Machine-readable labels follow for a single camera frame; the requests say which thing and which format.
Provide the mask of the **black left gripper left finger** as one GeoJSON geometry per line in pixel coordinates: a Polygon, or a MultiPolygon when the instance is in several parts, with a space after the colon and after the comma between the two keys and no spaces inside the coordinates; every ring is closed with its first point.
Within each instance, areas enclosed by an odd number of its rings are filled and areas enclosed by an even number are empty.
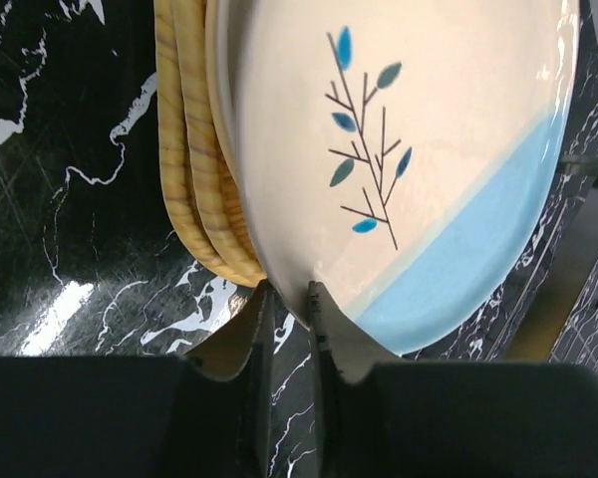
{"type": "Polygon", "coordinates": [[[266,477],[275,292],[260,282],[241,311],[180,362],[168,424],[170,477],[266,477]]]}

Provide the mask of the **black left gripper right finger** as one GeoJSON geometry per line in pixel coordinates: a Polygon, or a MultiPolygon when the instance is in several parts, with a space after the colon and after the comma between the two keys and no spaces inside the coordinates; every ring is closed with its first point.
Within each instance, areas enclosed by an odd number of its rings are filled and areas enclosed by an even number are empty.
{"type": "Polygon", "coordinates": [[[392,354],[342,312],[321,282],[310,282],[307,305],[322,476],[456,476],[449,436],[432,423],[449,367],[392,354]]]}

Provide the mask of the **beige blue leaf plate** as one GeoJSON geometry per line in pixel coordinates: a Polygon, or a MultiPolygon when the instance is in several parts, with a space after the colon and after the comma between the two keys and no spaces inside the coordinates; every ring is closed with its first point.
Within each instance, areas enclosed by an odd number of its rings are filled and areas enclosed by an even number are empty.
{"type": "Polygon", "coordinates": [[[310,281],[403,355],[504,281],[569,114],[577,1],[211,1],[220,143],[289,310],[310,281]]]}

